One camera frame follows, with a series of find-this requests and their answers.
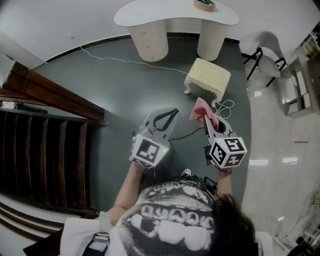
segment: pink cloth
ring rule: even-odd
[[[198,120],[200,126],[204,127],[205,115],[207,115],[208,118],[212,119],[213,128],[217,130],[219,127],[219,120],[215,117],[215,114],[212,112],[209,105],[199,97],[196,100],[196,103],[191,112],[190,120],[196,119]]]

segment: beige cushion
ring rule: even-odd
[[[230,79],[230,72],[209,61],[197,58],[193,63],[187,80],[197,84],[205,90],[214,92],[222,99]]]

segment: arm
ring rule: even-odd
[[[114,205],[108,211],[112,226],[115,226],[120,217],[135,205],[143,170],[144,167],[141,165],[134,162],[131,163]]]
[[[221,197],[222,195],[230,195],[230,196],[232,195],[231,173],[219,170],[216,194],[219,197]]]

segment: table leg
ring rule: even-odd
[[[224,43],[228,26],[214,21],[202,20],[197,53],[206,61],[214,61]]]
[[[128,30],[140,57],[146,62],[157,62],[167,56],[168,38],[164,20],[129,26]]]
[[[184,94],[189,94],[190,93],[190,90],[191,90],[190,84],[191,84],[191,82],[188,80],[188,78],[186,78],[184,80],[184,86],[186,88],[186,90],[184,91]]]

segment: chair leg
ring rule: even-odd
[[[258,60],[255,62],[252,70],[250,71],[250,74],[249,74],[248,77],[246,78],[247,80],[249,80],[249,78],[251,77],[252,73],[254,72],[254,70],[256,69],[256,67],[258,66],[261,57],[262,57],[262,53],[259,55]]]
[[[287,64],[287,63],[284,62],[284,63],[282,64],[282,66],[280,67],[279,71],[281,71],[281,70],[285,67],[286,64]]]
[[[271,85],[271,83],[275,80],[275,77],[272,77],[272,79],[268,82],[268,84],[266,85],[266,87],[269,87],[269,85]]]
[[[245,60],[245,62],[243,63],[243,65],[246,64],[248,61],[252,60],[252,58],[253,58],[254,56],[256,56],[259,51],[260,51],[260,50],[258,49],[258,50],[255,51],[254,54],[250,55],[250,56]]]

